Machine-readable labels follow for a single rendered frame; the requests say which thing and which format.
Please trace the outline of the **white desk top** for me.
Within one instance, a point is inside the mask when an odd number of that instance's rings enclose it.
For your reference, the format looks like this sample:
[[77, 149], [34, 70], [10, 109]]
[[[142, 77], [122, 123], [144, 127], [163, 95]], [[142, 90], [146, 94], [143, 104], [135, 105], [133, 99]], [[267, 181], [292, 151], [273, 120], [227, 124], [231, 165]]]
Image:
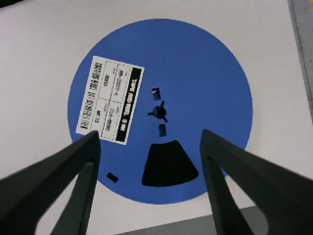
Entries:
[[[242, 66], [253, 117], [245, 150], [313, 179], [313, 124], [288, 0], [22, 0], [0, 8], [0, 179], [72, 143], [67, 100], [88, 52], [142, 20], [196, 25]], [[86, 235], [114, 235], [211, 215], [207, 192], [135, 202], [97, 180]]]

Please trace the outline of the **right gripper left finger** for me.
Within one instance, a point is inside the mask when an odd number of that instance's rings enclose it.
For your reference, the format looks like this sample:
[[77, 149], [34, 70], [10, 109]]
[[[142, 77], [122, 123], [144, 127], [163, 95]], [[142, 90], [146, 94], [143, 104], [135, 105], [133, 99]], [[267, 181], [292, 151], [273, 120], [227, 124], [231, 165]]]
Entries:
[[0, 179], [0, 235], [36, 235], [40, 219], [78, 174], [50, 235], [86, 235], [100, 158], [98, 130]]

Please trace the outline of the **blue component reel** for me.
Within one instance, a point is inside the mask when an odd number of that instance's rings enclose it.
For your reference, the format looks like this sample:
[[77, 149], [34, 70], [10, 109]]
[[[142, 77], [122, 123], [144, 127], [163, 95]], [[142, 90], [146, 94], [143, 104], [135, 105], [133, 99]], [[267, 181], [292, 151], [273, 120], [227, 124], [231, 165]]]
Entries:
[[[154, 117], [157, 106], [164, 118]], [[171, 19], [130, 23], [101, 39], [79, 65], [67, 100], [72, 143], [99, 131], [97, 180], [152, 205], [206, 193], [202, 130], [245, 149], [252, 117], [249, 84], [234, 54], [208, 31]], [[159, 124], [166, 135], [159, 136]]]

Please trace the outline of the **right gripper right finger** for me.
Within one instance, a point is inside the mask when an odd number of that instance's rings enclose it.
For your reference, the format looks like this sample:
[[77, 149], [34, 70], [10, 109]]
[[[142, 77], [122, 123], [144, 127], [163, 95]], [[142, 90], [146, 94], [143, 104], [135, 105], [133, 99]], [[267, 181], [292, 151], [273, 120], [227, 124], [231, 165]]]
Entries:
[[263, 212], [266, 235], [313, 235], [313, 179], [256, 156], [208, 129], [201, 133], [200, 154], [217, 235], [254, 235], [222, 169]]

